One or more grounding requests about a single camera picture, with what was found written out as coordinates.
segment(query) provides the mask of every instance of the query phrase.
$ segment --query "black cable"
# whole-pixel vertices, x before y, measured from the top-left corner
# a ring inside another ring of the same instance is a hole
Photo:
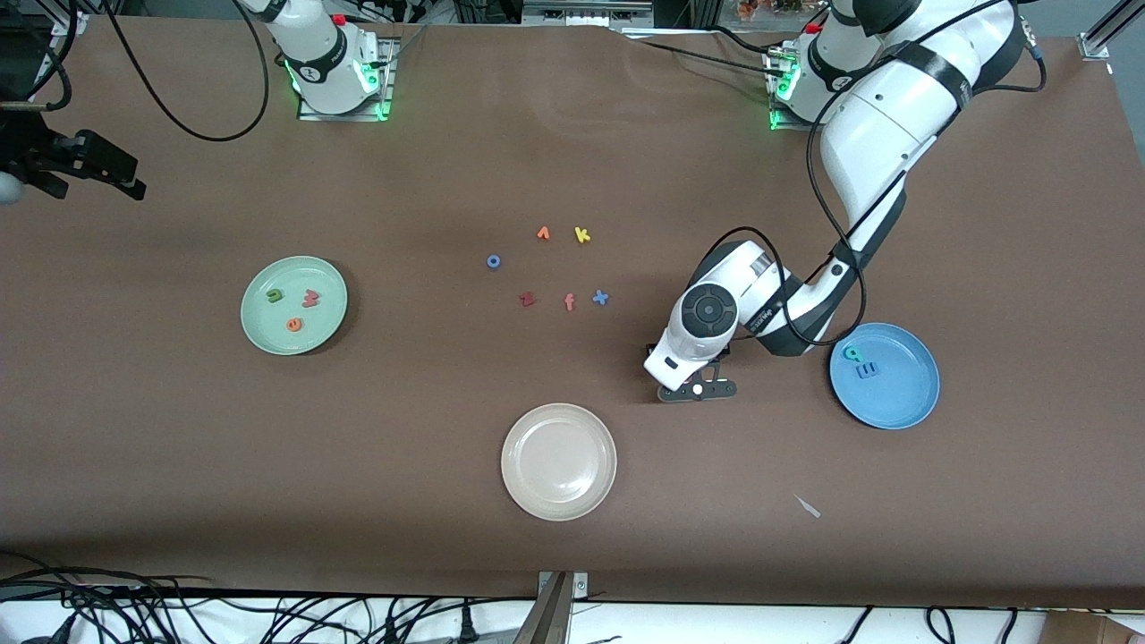
[[[275,607],[275,608],[260,608],[260,607],[256,607],[256,606],[245,606],[243,604],[238,604],[238,603],[236,603],[236,602],[234,602],[231,599],[228,599],[226,597],[214,597],[214,598],[212,598],[210,600],[211,602],[222,602],[223,604],[226,604],[226,605],[228,605],[228,606],[230,606],[232,608],[236,608],[236,610],[239,610],[239,611],[245,611],[247,613],[261,613],[261,614],[275,613],[275,614],[277,614],[279,616],[282,616],[282,615],[289,615],[291,619],[298,619],[298,620],[308,621],[308,622],[311,622],[311,623],[318,623],[318,625],[322,626],[322,628],[334,628],[334,629],[339,629],[339,630],[344,630],[345,629],[345,631],[349,631],[350,634],[353,634],[355,636],[361,636],[361,634],[357,630],[355,630],[353,628],[349,628],[349,627],[347,627],[345,625],[340,625],[338,622],[323,622],[322,620],[311,618],[309,615],[291,613],[291,612],[289,612],[289,611],[286,611],[284,608],[279,608],[279,607]]]
[[[955,17],[953,17],[953,18],[950,18],[950,19],[948,19],[948,21],[946,21],[946,22],[943,22],[941,24],[939,24],[934,29],[927,31],[921,38],[918,38],[917,40],[915,40],[914,42],[922,44],[923,41],[925,41],[926,39],[931,38],[935,33],[942,31],[943,29],[947,29],[948,26],[950,26],[950,25],[953,25],[955,23],[962,22],[963,19],[965,19],[965,18],[968,18],[968,17],[977,14],[978,11],[981,11],[981,10],[988,8],[988,7],[993,7],[994,5],[997,5],[998,2],[1004,2],[1004,1],[1009,2],[1009,1],[1012,1],[1012,0],[989,0],[988,2],[984,2],[982,5],[979,5],[977,7],[972,7],[972,8],[968,9],[965,11],[962,11],[957,16],[955,16]],[[876,70],[881,69],[882,66],[886,65],[887,63],[890,63],[893,60],[894,60],[893,56],[884,54],[874,64],[871,64],[870,66],[868,66],[868,68],[866,68],[866,69],[863,69],[863,70],[861,70],[859,72],[856,72],[854,74],[852,81],[847,85],[847,87],[848,88],[855,87],[856,84],[860,80],[862,80],[863,78],[866,78],[870,73],[875,72]],[[854,257],[854,249],[851,248],[851,241],[847,237],[847,231],[843,229],[843,226],[839,223],[838,219],[835,218],[835,213],[831,212],[831,207],[827,203],[827,198],[823,197],[822,189],[819,187],[819,178],[815,175],[815,164],[814,164],[814,154],[813,154],[814,152],[815,133],[819,131],[820,126],[822,125],[823,118],[827,116],[828,110],[830,110],[831,105],[834,105],[835,102],[838,101],[839,97],[843,96],[843,95],[844,95],[844,92],[837,92],[837,93],[832,94],[831,97],[828,99],[827,103],[823,104],[823,108],[819,111],[819,115],[815,117],[815,120],[811,124],[811,131],[807,133],[807,148],[806,148],[805,160],[806,160],[806,165],[807,165],[807,179],[811,182],[811,189],[812,189],[812,191],[815,194],[815,199],[819,202],[820,207],[822,207],[823,214],[827,215],[828,222],[831,225],[831,228],[835,229],[836,235],[838,235],[839,241],[842,242],[843,246],[847,250],[847,253],[851,257]],[[883,196],[879,199],[876,199],[875,203],[871,205],[871,207],[866,213],[863,213],[862,219],[860,219],[860,222],[863,219],[866,219],[871,212],[874,212],[874,209],[877,205],[879,205],[884,198],[886,198],[886,195],[890,194],[890,190],[892,188],[894,188],[894,186],[897,186],[899,181],[902,180],[902,176],[903,175],[900,174],[898,178],[895,178],[891,182],[891,184],[883,193]],[[758,235],[760,237],[760,239],[763,239],[764,243],[767,245],[767,249],[775,256],[775,265],[776,265],[776,267],[779,269],[779,274],[780,274],[780,286],[779,286],[780,308],[783,311],[783,317],[784,317],[784,320],[787,322],[788,328],[791,330],[792,335],[795,335],[796,338],[798,338],[800,341],[803,341],[803,343],[805,343],[805,344],[807,344],[810,346],[834,346],[834,345],[838,344],[839,341],[842,341],[844,338],[846,338],[848,335],[851,335],[851,332],[853,332],[856,328],[859,328],[860,324],[862,324],[863,316],[867,313],[867,278],[863,275],[863,270],[862,270],[862,267],[860,266],[860,262],[855,262],[855,265],[852,267],[852,268],[854,268],[855,277],[859,281],[859,311],[858,311],[858,313],[855,313],[854,320],[851,322],[851,325],[847,327],[846,330],[844,330],[843,332],[840,332],[836,337],[834,337],[831,339],[828,339],[828,340],[815,340],[813,338],[808,338],[808,337],[804,336],[803,332],[791,322],[791,312],[790,312],[790,309],[788,307],[788,299],[790,298],[790,293],[787,291],[787,280],[784,277],[783,262],[780,259],[779,252],[775,249],[774,244],[771,243],[771,239],[768,239],[766,235],[764,235],[763,233],[760,233],[759,230],[757,230],[757,229],[755,229],[752,227],[747,227],[747,226],[740,227],[740,228],[736,228],[736,229],[734,229],[734,230],[732,230],[729,233],[725,233],[724,236],[721,236],[720,239],[716,244],[712,245],[711,250],[714,250],[716,246],[718,246],[724,239],[726,239],[732,234],[734,234],[736,231],[742,231],[742,230],[750,230],[750,231],[755,233],[756,235]]]
[[[684,14],[688,13],[688,9],[690,9],[690,8],[692,8],[692,0],[688,0],[687,2],[684,3],[682,7],[680,7],[680,13],[676,15],[676,19],[672,21],[671,23],[669,23],[665,26],[668,26],[669,29],[676,29],[676,25],[680,24],[680,18],[682,18]],[[688,23],[687,24],[690,25],[692,24],[692,19],[695,18],[695,17],[696,16],[694,16],[694,15],[688,16]]]
[[[949,639],[942,637],[938,629],[934,628],[934,622],[932,621],[934,613],[942,615],[942,620],[946,622],[946,633]],[[930,629],[931,635],[942,644],[954,644],[954,622],[950,621],[950,613],[946,612],[946,608],[939,608],[938,606],[931,606],[926,608],[926,628]]]
[[[282,620],[282,618],[283,618],[282,607],[283,607],[283,602],[285,602],[285,600],[286,600],[285,597],[279,597],[278,600],[275,602],[275,611],[274,611],[275,619],[270,620],[270,626],[267,627],[266,633],[263,633],[262,637],[259,639],[260,644],[263,644],[263,643],[273,639],[274,638],[273,631],[277,633],[276,629],[279,628],[279,626],[278,626],[279,625],[279,620]],[[299,602],[294,606],[298,607],[301,604],[302,604],[302,602]]]
[[[172,583],[172,588],[175,591],[175,596],[180,600],[182,600],[183,599],[183,594],[179,589],[179,581],[177,580],[172,580],[171,583]],[[150,603],[145,598],[141,598],[139,600],[139,603],[142,603],[144,606],[148,607],[148,612],[151,614],[151,616],[155,619],[156,623],[159,626],[160,633],[164,633],[165,635],[169,634],[171,637],[167,639],[168,642],[181,642],[182,638],[179,636],[179,628],[175,626],[175,619],[171,614],[171,607],[167,605],[167,602],[164,599],[163,594],[160,592],[160,590],[163,589],[163,587],[159,586],[158,583],[155,583],[155,582],[150,581],[150,580],[144,586],[155,595],[155,600],[153,600],[153,603]],[[165,615],[167,618],[167,626],[166,627],[164,627],[163,620],[159,619],[160,618],[160,614],[159,614],[160,610],[163,612],[163,615]],[[199,623],[198,618],[195,616],[195,613],[192,613],[190,611],[188,611],[188,613],[189,613],[189,615],[191,618],[191,622],[196,625],[196,627],[199,629],[199,633],[202,633],[204,635],[204,637],[206,638],[207,644],[216,644],[214,642],[214,639],[212,639],[211,636],[207,635],[206,630],[203,628],[203,625]]]
[[[168,630],[167,627],[164,626],[163,620],[159,619],[159,614],[156,611],[156,607],[153,605],[149,604],[145,599],[140,599],[137,602],[132,602],[128,605],[128,607],[131,607],[131,608],[133,608],[135,611],[135,615],[140,619],[139,625],[142,628],[147,629],[149,634],[150,634],[150,628],[148,627],[148,620],[150,619],[150,620],[155,620],[156,626],[159,627],[159,637],[164,642],[180,642],[181,641],[180,637],[179,637],[179,629],[175,628],[175,625],[174,625],[174,622],[171,619],[171,613],[167,614],[167,622],[168,622],[168,626],[171,626],[171,630]],[[144,607],[148,610],[147,611],[148,614],[143,613],[142,608],[144,608]]]
[[[155,104],[158,105],[164,116],[179,126],[180,129],[196,139],[199,139],[200,141],[210,141],[212,143],[226,143],[247,135],[262,120],[262,116],[267,112],[267,104],[270,102],[270,71],[267,69],[267,53],[262,50],[262,41],[259,40],[259,34],[254,31],[254,24],[251,22],[251,17],[246,15],[246,11],[237,0],[230,1],[235,8],[238,9],[239,15],[243,16],[243,22],[246,23],[246,29],[251,32],[251,38],[254,39],[254,45],[259,49],[259,63],[262,65],[262,105],[259,108],[259,113],[255,115],[250,125],[235,134],[229,134],[227,136],[210,136],[207,134],[196,132],[172,113],[172,111],[163,102],[163,99],[159,97],[159,94],[156,93],[155,87],[151,86],[151,80],[148,79],[143,68],[140,66],[140,62],[135,57],[135,52],[133,52],[132,46],[127,44],[127,38],[124,36],[124,31],[119,29],[119,19],[116,18],[114,14],[110,11],[108,13],[108,19],[111,21],[111,29],[116,31],[116,37],[119,38],[119,44],[124,46],[124,53],[127,54],[127,58],[132,62],[132,66],[135,68],[135,73],[139,74],[140,80],[143,81],[143,86],[147,88],[148,94],[151,95],[151,100],[155,101]],[[108,0],[100,0],[100,3],[103,5],[104,10],[108,10]]]
[[[1006,644],[1010,642],[1010,633],[1013,630],[1013,625],[1018,623],[1018,608],[1010,608],[1010,619],[1005,622],[1005,628],[1002,629],[1002,638],[998,639],[998,644]]]
[[[768,46],[763,46],[763,47],[760,47],[759,45],[752,45],[751,42],[748,42],[747,40],[740,38],[731,29],[727,29],[726,26],[721,26],[721,25],[718,25],[718,24],[705,26],[704,31],[718,31],[719,33],[722,33],[724,36],[731,38],[732,41],[735,42],[736,45],[739,45],[740,47],[743,47],[744,49],[747,49],[749,52],[755,52],[757,54],[766,54],[767,53],[767,47],[769,47],[769,45]]]
[[[373,623],[374,623],[373,608],[370,607],[370,602],[364,602],[362,605],[365,606],[365,614],[369,620],[368,623],[365,625],[365,631],[370,633],[373,630]]]
[[[420,608],[425,604],[428,604],[429,602],[436,602],[437,599],[439,598],[433,598],[432,597],[432,598],[423,599],[420,602],[414,602],[412,606],[410,606],[410,607],[403,610],[402,612],[397,613],[396,615],[394,615],[394,619],[395,620],[400,620],[400,619],[404,618],[405,615],[412,613],[413,611]]]
[[[2,555],[9,555],[8,552],[0,552],[0,553],[2,553]],[[35,561],[35,560],[38,560],[38,559],[34,559],[34,558],[25,556],[25,555],[19,555],[19,553],[10,553],[10,555],[15,556],[15,557],[18,557],[18,558],[22,558],[22,559],[25,559],[25,560],[29,560],[29,561]],[[63,578],[60,578],[60,579],[62,581],[49,582],[48,584],[37,583],[37,582],[19,583],[19,584],[15,584],[15,586],[0,584],[0,587],[2,587],[2,588],[29,588],[29,587],[35,588],[35,587],[40,587],[40,586],[48,586],[48,588],[50,588],[50,590],[40,590],[40,591],[35,591],[35,592],[29,592],[29,594],[23,594],[23,595],[14,595],[14,596],[9,596],[9,597],[5,597],[0,602],[19,602],[19,600],[27,600],[27,599],[39,599],[39,598],[45,598],[45,597],[50,597],[50,596],[58,596],[61,598],[61,605],[64,606],[64,607],[69,607],[68,604],[66,604],[66,596],[60,589],[60,587],[61,586],[63,586],[63,587],[71,586],[71,582],[68,581],[66,579],[63,579]],[[100,638],[100,642],[101,643],[104,642],[104,635],[105,635],[105,633],[110,635],[110,631],[106,631],[106,629],[103,627],[103,625],[101,625],[97,620],[93,620],[92,615],[85,614],[79,607],[72,607],[72,608],[73,608],[73,612],[72,612],[72,615],[69,616],[69,619],[73,619],[76,616],[80,616],[85,621],[88,621],[88,622],[93,623],[96,627],[96,629],[97,629],[97,636]],[[112,641],[118,644],[118,639],[116,639],[116,637],[113,635],[112,635]]]
[[[982,88],[978,89],[977,92],[974,92],[974,96],[985,94],[987,92],[998,92],[998,91],[1001,91],[1001,92],[1022,92],[1022,93],[1026,93],[1026,94],[1036,94],[1036,93],[1041,92],[1042,89],[1045,89],[1045,83],[1048,80],[1049,72],[1045,69],[1045,60],[1042,57],[1042,52],[1041,52],[1041,49],[1036,45],[1034,47],[1032,47],[1032,48],[1028,48],[1028,49],[1030,52],[1030,55],[1034,57],[1034,62],[1037,63],[1037,73],[1039,73],[1037,85],[1035,85],[1033,87],[1026,87],[1026,86],[1022,86],[1022,85],[987,85],[986,87],[982,87]]]
[[[874,610],[875,606],[867,606],[862,614],[859,615],[859,619],[855,620],[855,623],[851,627],[851,633],[848,633],[847,636],[839,642],[839,644],[851,644],[854,642],[855,637],[859,635],[859,629],[862,627],[862,622],[867,621],[867,618],[870,616],[870,613]]]
[[[314,623],[311,623],[301,634],[299,634],[295,637],[292,637],[291,638],[291,644],[302,644],[302,641],[306,639],[307,635],[310,635],[311,633],[317,633],[317,631],[322,630],[323,628],[325,628],[324,626],[321,626],[321,625],[324,623],[326,620],[329,620],[330,618],[334,616],[335,614],[345,611],[346,608],[349,608],[354,604],[357,604],[358,602],[364,602],[364,600],[365,600],[365,598],[363,598],[363,597],[355,597],[355,598],[350,599],[349,602],[347,602],[345,604],[340,604],[339,606],[334,607],[334,610],[332,610],[329,613],[326,613],[326,614],[322,615],[321,618],[318,618]],[[357,631],[355,631],[354,635],[356,635],[358,637],[362,637],[362,634],[357,633]]]
[[[461,603],[461,630],[457,636],[457,644],[474,644],[481,639],[481,634],[473,628],[473,611],[469,610],[469,600]]]
[[[18,8],[13,9],[14,13],[19,13]],[[50,55],[48,60],[52,61],[52,69],[49,69],[42,78],[35,81],[35,85],[27,92],[26,99],[31,99],[37,92],[44,88],[45,85],[52,80],[52,76],[60,72],[60,81],[63,83],[65,73],[63,73],[64,61],[68,60],[68,54],[71,53],[72,44],[76,42],[76,32],[79,30],[79,1],[68,0],[68,33],[64,34],[64,41],[60,46],[58,60],[53,58]]]
[[[14,556],[13,553],[9,553],[6,550],[0,550],[0,555]],[[152,575],[152,576],[147,576],[147,575],[131,573],[131,572],[127,572],[127,571],[111,571],[111,570],[106,570],[106,568],[93,568],[90,566],[41,566],[41,570],[27,571],[27,572],[23,572],[23,573],[16,573],[16,574],[9,575],[7,578],[3,578],[3,580],[0,580],[0,581],[19,581],[19,580],[35,579],[38,576],[45,576],[47,574],[53,574],[53,575],[56,575],[56,576],[69,575],[69,574],[72,575],[72,576],[85,575],[85,574],[86,575],[110,576],[110,578],[116,578],[116,579],[121,579],[121,580],[135,581],[135,582],[142,583],[142,584],[149,587],[149,588],[152,588],[152,589],[155,589],[155,588],[161,588],[160,584],[156,583],[158,581],[171,582],[172,580],[179,580],[179,579],[200,579],[200,578],[195,578],[192,575]]]
[[[418,625],[418,620],[420,620],[426,614],[426,611],[429,610],[429,606],[433,606],[434,603],[436,603],[436,602],[437,602],[436,599],[429,599],[428,602],[426,602],[426,603],[424,603],[421,605],[421,610],[418,611],[418,614],[413,615],[405,623],[405,631],[397,639],[397,644],[405,644],[410,639],[410,634],[413,633],[413,627]]]
[[[88,613],[84,612],[84,607],[85,607],[84,605],[79,605],[79,604],[76,603],[74,597],[70,597],[69,598],[69,596],[63,590],[58,590],[56,592],[56,595],[60,596],[60,605],[61,606],[63,606],[65,608],[66,607],[71,607],[72,611],[73,611],[73,614],[77,614],[77,615],[84,618],[84,621],[86,621],[86,622],[95,626],[96,635],[100,638],[100,644],[104,644],[104,642],[106,642],[106,639],[111,639],[111,642],[113,644],[121,644],[121,642],[119,641],[119,638],[116,637],[116,635],[113,633],[111,633],[111,630],[108,629],[103,625],[103,620],[101,620],[98,618],[98,615],[96,614],[94,605],[87,606],[88,610],[89,610],[89,614],[88,614]]]
[[[303,613],[325,600],[326,600],[325,597],[300,599],[297,604],[294,604],[293,612]],[[259,644],[270,644],[271,642],[274,642],[275,637],[277,637],[278,634],[282,633],[286,628],[286,626],[290,625],[291,621],[293,621],[291,618],[283,619],[281,615],[276,616],[274,621],[270,622],[270,628],[267,629],[267,633],[262,636],[262,639],[259,641]]]
[[[775,70],[775,69],[764,69],[764,68],[756,66],[756,65],[748,65],[748,64],[744,64],[744,63],[737,63],[735,61],[728,61],[726,58],[718,58],[716,56],[709,56],[708,54],[700,54],[698,52],[689,52],[687,49],[680,49],[679,47],[672,47],[670,45],[661,45],[660,42],[648,42],[647,40],[640,40],[640,42],[643,42],[645,45],[647,45],[649,47],[655,47],[657,49],[663,49],[665,52],[672,52],[674,54],[682,54],[685,56],[692,56],[694,58],[700,58],[702,61],[711,61],[713,63],[719,63],[721,65],[727,65],[727,66],[732,66],[732,68],[740,68],[740,69],[745,69],[745,70],[750,70],[750,71],[756,71],[756,72],[763,73],[763,74],[766,74],[766,76],[783,76],[782,71]]]
[[[499,0],[502,13],[505,14],[505,19],[514,23],[521,24],[521,11],[518,10],[516,5],[513,0]]]
[[[386,621],[382,622],[382,625],[379,626],[378,628],[371,629],[369,633],[366,633],[365,637],[362,638],[361,644],[369,644],[370,639],[372,639],[373,637],[378,636],[379,634],[381,634],[381,642],[384,642],[384,643],[386,643],[386,642],[394,642],[394,643],[396,643],[397,642],[397,630],[398,630],[398,628],[396,626],[397,620],[400,620],[402,616],[406,615],[411,611],[417,610],[418,607],[420,607],[426,602],[429,602],[429,599],[424,599],[421,602],[417,602],[412,606],[410,606],[409,608],[405,608],[404,611],[402,611],[401,613],[397,613],[395,615],[394,614],[394,607],[397,605],[397,602],[400,599],[402,599],[402,598],[401,597],[395,597],[389,603],[389,610],[386,611]]]
[[[187,599],[183,597],[183,590],[182,588],[179,587],[179,580],[173,580],[171,584],[172,588],[175,590],[175,597],[179,599],[179,603],[182,604],[183,612],[187,613],[188,618],[190,618],[191,623],[195,625],[195,628],[197,628],[199,634],[203,635],[203,638],[207,641],[207,644],[216,644],[215,641],[211,638],[211,635],[207,634],[206,629],[203,628],[203,625],[199,622],[199,618],[195,615],[195,611],[191,610],[194,606],[187,604]],[[206,602],[200,602],[196,604],[196,606],[202,606]],[[171,610],[167,608],[167,603],[165,600],[163,602],[163,605],[164,610],[167,612],[167,621],[171,621]]]
[[[62,110],[66,108],[68,104],[71,103],[72,88],[71,88],[71,79],[68,78],[68,71],[64,70],[63,58],[66,57],[68,52],[71,50],[70,40],[76,39],[76,24],[79,23],[79,5],[77,3],[77,0],[69,0],[68,3],[70,13],[68,33],[70,36],[70,40],[69,37],[64,37],[64,46],[61,48],[60,55],[56,55],[55,49],[52,48],[52,42],[45,41],[42,38],[40,38],[40,34],[35,31],[35,28],[33,28],[32,24],[27,22],[27,18],[24,17],[24,14],[21,13],[19,10],[18,2],[13,2],[11,0],[8,0],[6,5],[8,6],[9,13],[11,13],[11,15],[15,16],[17,21],[19,21],[19,24],[22,28],[24,28],[24,31],[26,31],[27,34],[33,40],[35,40],[37,45],[40,46],[40,48],[44,50],[44,54],[48,57],[48,61],[52,62],[52,68],[47,72],[45,72],[45,74],[40,78],[40,80],[35,83],[35,85],[32,86],[32,89],[27,93],[25,100],[30,100],[37,92],[39,92],[48,83],[48,80],[52,79],[53,76],[58,76],[60,84],[63,86],[63,93],[61,94],[58,101],[45,105],[44,111],[54,112],[56,110]]]
[[[425,608],[428,608],[428,606],[426,605],[427,603],[433,603],[433,602],[437,602],[437,600],[439,599],[425,599],[423,602],[419,602],[419,603],[410,606],[409,608],[402,611],[401,613],[398,613],[394,619],[401,619],[404,614],[410,613],[411,611],[421,608],[421,610],[419,610],[419,612],[418,612],[417,615],[410,618],[406,622],[398,625],[396,627],[396,630],[405,629],[405,637],[409,637],[409,631],[411,631],[413,629],[413,625],[417,623],[418,621],[425,619],[425,618],[431,618],[433,615],[437,615],[437,614],[441,614],[441,613],[448,613],[449,611],[456,611],[456,610],[458,610],[458,608],[460,608],[461,606],[465,606],[465,605],[476,606],[479,604],[490,604],[490,603],[496,603],[496,602],[516,602],[516,600],[520,600],[520,598],[519,597],[485,597],[485,598],[481,598],[481,599],[467,598],[467,599],[463,599],[460,604],[453,604],[453,605],[450,605],[450,606],[442,606],[440,608],[434,608],[434,610],[428,611],[428,612],[425,611]],[[384,625],[384,626],[379,627],[378,631],[380,631],[380,630],[382,630],[385,628],[386,628],[386,626]],[[377,635],[378,631],[371,633],[366,637],[366,639],[363,639],[362,644],[365,644],[369,641],[369,638],[373,637],[374,635]],[[381,642],[387,642],[386,637],[382,637]],[[400,642],[400,639],[393,639],[393,642]]]
[[[112,600],[108,599],[106,597],[104,597],[98,590],[95,590],[95,589],[92,589],[92,588],[87,588],[87,587],[84,587],[84,586],[77,586],[77,584],[71,583],[71,582],[63,583],[63,582],[58,582],[58,581],[47,581],[47,580],[21,581],[18,583],[0,582],[0,588],[14,588],[14,587],[15,588],[38,588],[38,587],[42,587],[42,588],[56,588],[56,589],[60,589],[60,590],[65,590],[68,592],[71,592],[72,595],[79,595],[86,602],[90,603],[90,606],[100,606],[102,608],[105,608],[105,610],[109,610],[111,612],[114,612],[123,620],[124,626],[126,627],[126,629],[128,631],[128,636],[131,636],[133,638],[139,638],[139,639],[141,639],[143,642],[149,642],[149,643],[150,642],[155,642],[157,639],[157,638],[155,638],[155,637],[151,636],[150,631],[145,630],[143,627],[141,627],[139,623],[136,623],[135,620],[133,620],[131,618],[131,615],[127,614],[127,612],[123,610],[123,607],[120,607],[114,602],[112,602]],[[105,626],[103,626],[100,622],[98,619],[93,618],[92,615],[86,615],[86,614],[82,613],[82,611],[79,611],[79,615],[81,618],[84,618],[85,621],[92,623],[97,629],[100,629],[101,633],[104,633],[105,635],[108,635],[109,637],[111,637],[112,642],[119,642],[119,639],[116,638],[114,634],[111,633],[111,630],[109,630]]]
[[[11,557],[11,558],[16,558],[16,559],[22,559],[22,560],[27,561],[27,563],[30,563],[32,565],[39,566],[41,571],[45,571],[44,574],[50,574],[52,576],[55,576],[58,580],[58,582],[50,582],[50,583],[48,583],[48,582],[44,582],[44,581],[18,581],[18,582],[15,582],[15,586],[18,587],[18,588],[27,588],[27,587],[35,588],[35,587],[44,587],[44,586],[47,586],[48,588],[53,588],[54,590],[52,590],[52,592],[60,595],[61,605],[64,606],[64,607],[68,607],[68,602],[69,602],[69,597],[64,592],[64,590],[66,590],[66,589],[77,589],[78,588],[79,592],[81,592],[81,594],[88,591],[86,588],[78,587],[77,583],[72,582],[71,580],[69,580],[65,574],[61,573],[58,570],[56,570],[55,567],[48,565],[47,563],[45,563],[41,559],[38,559],[38,558],[32,557],[30,555],[24,555],[22,552],[15,552],[15,551],[11,551],[11,550],[0,550],[0,556]],[[6,580],[0,580],[0,587],[8,587],[11,583],[13,582],[10,582],[7,579]],[[42,591],[41,592],[37,592],[35,595],[42,595]],[[9,597],[7,600],[16,600],[16,599],[17,599],[17,597]],[[82,612],[82,608],[80,606],[76,605],[74,599],[72,599],[72,606],[71,607],[73,608],[74,614],[84,618],[85,621],[87,621],[88,623],[92,623],[93,626],[95,626],[96,633],[98,634],[101,644],[104,642],[105,636],[110,637],[111,641],[114,644],[121,644],[119,642],[119,639],[106,627],[104,627],[103,623],[98,620],[98,618],[95,615],[95,608],[94,607],[92,608],[92,614],[86,614],[86,613]]]

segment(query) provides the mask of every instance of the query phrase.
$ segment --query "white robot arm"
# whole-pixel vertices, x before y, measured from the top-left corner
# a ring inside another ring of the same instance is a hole
[[[322,0],[239,0],[267,24],[283,50],[294,88],[316,111],[354,110],[379,89],[365,70],[378,61],[378,37],[335,24]]]
[[[837,8],[843,6],[838,2]],[[1011,0],[854,0],[853,8],[858,28],[832,24],[837,21],[832,15],[814,39],[800,38],[800,55],[816,49],[822,54],[828,47],[816,45],[820,41],[831,44],[832,52],[858,52],[861,60],[867,55],[867,39],[875,37],[884,56],[835,101],[830,113],[820,113],[830,100],[822,92],[826,77],[808,74],[788,100],[797,113],[810,115],[804,118],[830,120],[820,154],[847,213],[847,243],[836,244],[814,283],[804,284],[784,267],[782,289],[775,258],[753,242],[713,249],[677,300],[668,328],[645,361],[648,372],[668,390],[680,388],[719,355],[736,322],[776,355],[802,355],[814,346],[807,340],[823,337],[856,280],[856,267],[867,266],[902,212],[907,172],[965,107],[976,87],[995,83],[1013,68],[1025,42]],[[836,41],[835,32],[844,36]],[[858,40],[847,45],[846,38]],[[810,63],[800,66],[815,69]]]
[[[882,42],[867,36],[854,15],[852,0],[835,0],[819,33],[804,33],[791,42],[802,78],[787,99],[799,118],[814,120],[832,95],[851,84],[856,71],[875,62]]]

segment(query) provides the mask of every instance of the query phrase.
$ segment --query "table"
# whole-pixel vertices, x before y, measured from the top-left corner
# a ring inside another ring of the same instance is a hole
[[[255,111],[237,21],[124,25],[192,126]],[[804,134],[768,131],[750,72],[602,29],[431,28],[388,123],[299,123],[274,70],[264,121],[208,144],[94,18],[50,125],[100,132],[150,188],[73,182],[0,218],[0,541],[243,588],[529,595],[577,568],[614,599],[1140,607],[1142,166],[1105,65],[1043,47],[1049,88],[974,101],[868,272],[868,320],[942,369],[934,414],[894,433],[835,402],[826,352],[739,343],[739,395],[708,403],[656,402],[641,369],[724,230],[764,228],[802,275],[834,243]],[[262,354],[239,298],[302,253],[347,277],[346,324]],[[621,462],[568,524],[518,509],[498,468],[553,401],[597,413]]]

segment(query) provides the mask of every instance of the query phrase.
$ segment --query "white floor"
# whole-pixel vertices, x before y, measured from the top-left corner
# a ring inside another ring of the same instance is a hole
[[[238,600],[247,606],[273,608],[273,599]],[[319,616],[346,599],[331,599],[307,611]],[[371,599],[373,623],[380,625],[389,599]],[[198,600],[191,600],[192,605]],[[410,605],[413,600],[402,600]],[[449,606],[456,600],[443,599],[437,605]],[[524,621],[531,603],[507,602],[474,606],[473,622],[479,633],[516,629]],[[194,608],[196,616],[216,644],[256,644],[270,626],[271,615],[252,614],[211,602]],[[57,602],[10,602],[0,604],[0,644],[18,644],[38,636],[52,635],[71,611]],[[780,607],[780,606],[713,606],[673,604],[597,604],[584,603],[574,607],[569,644],[591,644],[619,636],[618,644],[687,643],[767,643],[767,644],[836,644],[844,639],[862,608]],[[206,639],[181,611],[173,611],[175,625],[183,644],[205,643]],[[855,644],[909,643],[937,644],[927,630],[921,608],[876,608],[863,623]],[[1006,611],[955,610],[950,611],[957,642],[963,644],[998,644],[1009,619]],[[331,618],[346,626],[366,630],[370,616],[362,604],[356,604]],[[1021,612],[1009,644],[1035,644],[1045,621],[1041,612]],[[117,635],[126,631],[112,615],[105,625]],[[297,622],[274,637],[287,642],[306,629]],[[419,623],[409,642],[441,641],[456,637],[460,628],[460,612],[451,611]],[[945,625],[937,623],[945,634]],[[323,630],[305,639],[308,644],[345,644],[342,634]],[[77,621],[71,644],[98,644],[95,628]]]

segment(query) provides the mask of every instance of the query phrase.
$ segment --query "small white scrap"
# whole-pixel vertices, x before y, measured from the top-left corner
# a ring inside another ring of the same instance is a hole
[[[820,517],[823,516],[822,512],[820,512],[819,510],[815,510],[814,505],[812,505],[811,503],[807,503],[803,498],[799,498],[798,494],[792,494],[791,496],[795,496],[796,501],[799,502],[799,505],[803,505],[803,509],[806,510],[812,517],[815,517],[818,519],[818,518],[820,518]]]

